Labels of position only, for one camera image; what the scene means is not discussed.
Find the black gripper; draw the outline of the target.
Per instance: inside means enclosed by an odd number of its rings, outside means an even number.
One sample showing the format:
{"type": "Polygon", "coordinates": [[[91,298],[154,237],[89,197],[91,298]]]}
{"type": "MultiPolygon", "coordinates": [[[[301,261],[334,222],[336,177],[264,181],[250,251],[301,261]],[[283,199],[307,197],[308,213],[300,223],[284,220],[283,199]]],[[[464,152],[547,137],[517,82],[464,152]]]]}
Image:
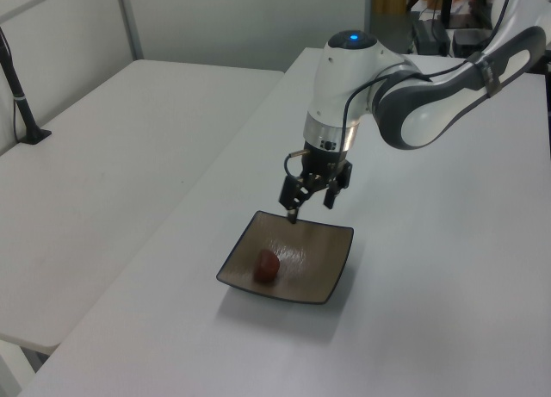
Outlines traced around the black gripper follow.
{"type": "Polygon", "coordinates": [[[329,209],[333,208],[340,191],[350,185],[352,163],[346,160],[347,152],[328,152],[307,142],[304,150],[307,154],[301,157],[300,176],[286,175],[279,197],[291,224],[297,222],[300,207],[321,190],[321,178],[330,179],[324,199],[324,205],[329,209]]]}

